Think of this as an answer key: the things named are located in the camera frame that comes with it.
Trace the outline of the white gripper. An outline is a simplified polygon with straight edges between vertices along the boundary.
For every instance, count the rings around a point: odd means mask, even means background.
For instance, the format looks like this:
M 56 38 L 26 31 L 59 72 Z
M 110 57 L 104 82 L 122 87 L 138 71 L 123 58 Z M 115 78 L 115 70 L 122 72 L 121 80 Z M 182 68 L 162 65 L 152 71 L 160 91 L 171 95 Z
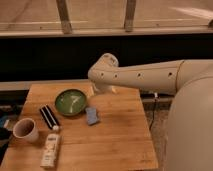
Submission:
M 114 87 L 108 84 L 93 83 L 92 89 L 95 95 L 116 93 L 116 90 L 114 89 Z

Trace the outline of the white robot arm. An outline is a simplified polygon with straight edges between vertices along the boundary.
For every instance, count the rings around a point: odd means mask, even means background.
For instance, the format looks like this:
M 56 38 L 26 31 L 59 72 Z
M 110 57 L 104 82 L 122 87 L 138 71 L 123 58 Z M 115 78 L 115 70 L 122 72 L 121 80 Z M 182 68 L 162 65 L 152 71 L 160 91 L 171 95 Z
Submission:
M 171 94 L 164 171 L 213 171 L 213 59 L 121 67 L 103 54 L 88 71 L 98 92 L 124 86 Z

